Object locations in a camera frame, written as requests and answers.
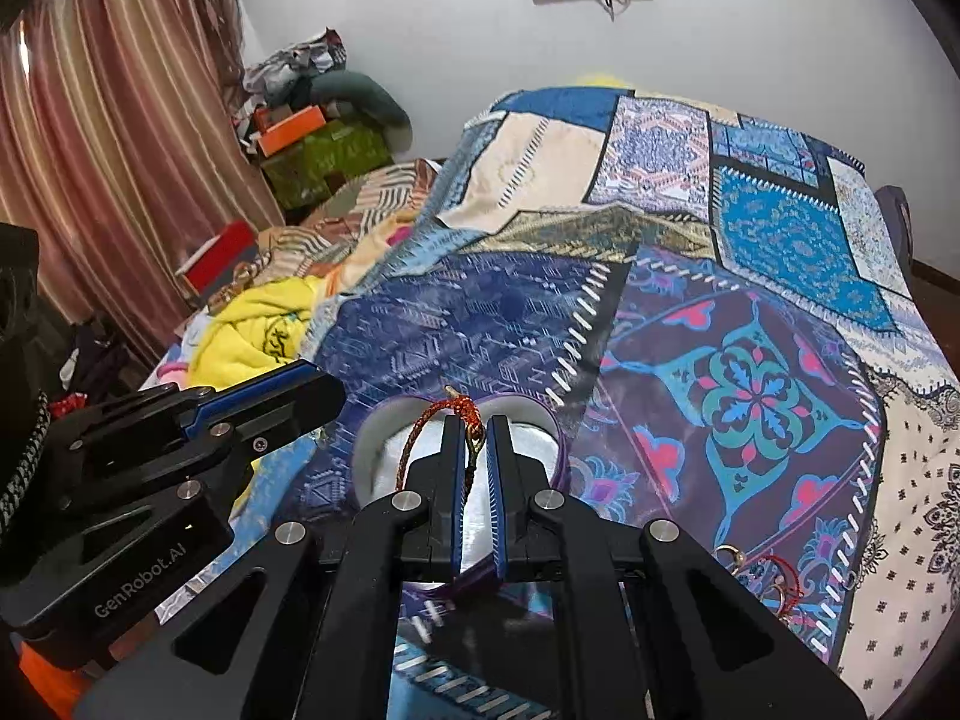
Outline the dark green pillow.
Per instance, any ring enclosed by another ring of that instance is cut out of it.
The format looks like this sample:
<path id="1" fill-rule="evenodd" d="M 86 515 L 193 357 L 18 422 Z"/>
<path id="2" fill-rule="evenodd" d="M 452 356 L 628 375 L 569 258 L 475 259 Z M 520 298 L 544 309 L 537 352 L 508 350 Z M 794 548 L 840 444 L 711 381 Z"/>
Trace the dark green pillow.
<path id="1" fill-rule="evenodd" d="M 386 133 L 394 153 L 412 148 L 413 130 L 409 114 L 373 78 L 351 70 L 331 70 L 316 76 L 309 85 L 309 99 L 327 106 L 343 103 L 375 121 Z"/>

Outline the orange shoe box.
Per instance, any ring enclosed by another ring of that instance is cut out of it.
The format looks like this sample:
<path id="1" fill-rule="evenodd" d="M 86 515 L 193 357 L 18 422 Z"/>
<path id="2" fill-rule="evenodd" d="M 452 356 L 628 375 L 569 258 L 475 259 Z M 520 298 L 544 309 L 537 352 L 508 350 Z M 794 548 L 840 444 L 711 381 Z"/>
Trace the orange shoe box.
<path id="1" fill-rule="evenodd" d="M 264 158 L 270 158 L 311 133 L 317 132 L 327 121 L 319 106 L 308 106 L 286 117 L 278 124 L 270 125 L 260 135 L 257 146 Z"/>

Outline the purple heart-shaped tin box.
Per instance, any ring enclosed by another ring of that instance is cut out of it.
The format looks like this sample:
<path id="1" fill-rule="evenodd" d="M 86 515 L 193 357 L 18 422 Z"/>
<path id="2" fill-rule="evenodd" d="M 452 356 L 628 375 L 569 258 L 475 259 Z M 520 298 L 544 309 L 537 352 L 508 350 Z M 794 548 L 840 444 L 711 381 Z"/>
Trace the purple heart-shaped tin box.
<path id="1" fill-rule="evenodd" d="M 412 472 L 443 449 L 444 419 L 448 410 L 428 418 L 420 433 L 413 430 L 416 418 L 428 410 L 428 400 L 416 395 L 392 397 L 377 405 L 359 423 L 350 450 L 353 497 L 359 507 L 395 491 L 395 472 L 400 465 L 402 444 L 413 442 L 407 461 L 407 481 Z M 548 483 L 564 491 L 568 487 L 568 449 L 562 425 L 555 410 L 524 395 L 491 395 L 477 403 L 480 421 L 495 416 L 508 420 L 512 450 L 540 461 Z M 452 536 L 457 548 L 451 580 L 446 583 L 421 582 L 423 592 L 432 595 L 464 593 L 473 585 L 496 575 L 494 567 L 491 504 L 488 492 L 487 450 L 473 450 L 469 439 L 462 439 L 454 450 L 454 515 L 441 530 Z"/>

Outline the yellow cartoon blanket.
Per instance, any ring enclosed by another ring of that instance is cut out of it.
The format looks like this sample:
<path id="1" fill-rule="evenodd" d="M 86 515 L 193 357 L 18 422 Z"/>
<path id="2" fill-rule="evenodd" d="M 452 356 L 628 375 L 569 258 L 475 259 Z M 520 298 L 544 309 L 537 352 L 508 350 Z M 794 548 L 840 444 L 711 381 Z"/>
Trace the yellow cartoon blanket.
<path id="1" fill-rule="evenodd" d="M 185 383 L 226 390 L 290 364 L 325 293 L 319 277 L 285 278 L 242 291 L 206 327 Z"/>

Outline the dark blue chair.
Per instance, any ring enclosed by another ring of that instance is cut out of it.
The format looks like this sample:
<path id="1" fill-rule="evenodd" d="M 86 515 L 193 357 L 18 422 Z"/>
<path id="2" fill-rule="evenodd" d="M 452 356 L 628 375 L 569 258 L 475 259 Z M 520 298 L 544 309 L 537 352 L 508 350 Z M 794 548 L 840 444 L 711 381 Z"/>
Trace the dark blue chair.
<path id="1" fill-rule="evenodd" d="M 884 185 L 874 192 L 874 197 L 889 230 L 896 260 L 909 277 L 913 266 L 913 225 L 907 194 L 896 185 Z"/>

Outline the striped beige blanket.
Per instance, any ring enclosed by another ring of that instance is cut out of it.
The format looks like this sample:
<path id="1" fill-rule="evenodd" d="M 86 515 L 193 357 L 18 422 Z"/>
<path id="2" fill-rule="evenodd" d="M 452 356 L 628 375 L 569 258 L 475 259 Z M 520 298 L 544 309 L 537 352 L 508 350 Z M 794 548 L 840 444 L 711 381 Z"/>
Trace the striped beige blanket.
<path id="1" fill-rule="evenodd" d="M 374 228 L 398 215 L 405 229 L 430 196 L 441 164 L 409 161 L 350 179 L 296 226 L 270 227 L 259 236 L 254 286 L 340 265 Z"/>

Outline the green patterned storage box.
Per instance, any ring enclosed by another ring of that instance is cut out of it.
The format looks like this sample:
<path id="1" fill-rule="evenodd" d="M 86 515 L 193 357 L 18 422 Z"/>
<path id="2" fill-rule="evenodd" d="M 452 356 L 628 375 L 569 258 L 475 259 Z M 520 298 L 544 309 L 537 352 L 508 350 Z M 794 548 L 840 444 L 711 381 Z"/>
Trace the green patterned storage box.
<path id="1" fill-rule="evenodd" d="M 316 206 L 356 177 L 392 164 L 386 138 L 364 119 L 335 119 L 274 156 L 260 169 L 283 211 Z"/>

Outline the red box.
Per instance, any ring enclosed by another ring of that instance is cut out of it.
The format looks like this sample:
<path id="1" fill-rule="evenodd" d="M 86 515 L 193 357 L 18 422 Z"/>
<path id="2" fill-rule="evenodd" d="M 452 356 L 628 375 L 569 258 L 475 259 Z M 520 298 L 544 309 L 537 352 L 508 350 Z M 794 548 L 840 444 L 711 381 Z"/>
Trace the red box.
<path id="1" fill-rule="evenodd" d="M 176 270 L 176 277 L 191 298 L 210 298 L 233 279 L 241 263 L 252 262 L 257 252 L 257 232 L 247 221 L 233 221 L 189 255 Z"/>

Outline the striped brown curtain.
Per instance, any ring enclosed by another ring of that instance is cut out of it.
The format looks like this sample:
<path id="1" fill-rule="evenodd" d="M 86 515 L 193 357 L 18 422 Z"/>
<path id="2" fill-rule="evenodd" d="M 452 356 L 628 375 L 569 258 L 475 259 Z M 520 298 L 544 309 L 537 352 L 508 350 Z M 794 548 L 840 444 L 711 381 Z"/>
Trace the striped brown curtain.
<path id="1" fill-rule="evenodd" d="M 39 236 L 65 319 L 103 312 L 157 358 L 189 316 L 176 271 L 281 211 L 242 153 L 238 0 L 28 0 L 2 31 L 2 218 Z"/>

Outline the blue patchwork bedspread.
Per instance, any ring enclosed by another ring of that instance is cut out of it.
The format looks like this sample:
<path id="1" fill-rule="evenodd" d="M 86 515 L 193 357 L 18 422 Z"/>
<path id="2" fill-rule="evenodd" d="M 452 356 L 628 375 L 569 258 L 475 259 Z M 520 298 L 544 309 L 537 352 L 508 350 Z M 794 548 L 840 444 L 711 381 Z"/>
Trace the blue patchwork bedspread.
<path id="1" fill-rule="evenodd" d="M 287 518 L 353 515 L 392 397 L 556 411 L 568 491 L 669 518 L 872 718 L 913 715 L 958 619 L 958 379 L 864 166 L 818 138 L 620 85 L 514 91 L 467 122 L 416 220 L 324 278 L 298 357 L 336 422 L 256 461 L 171 617 Z"/>

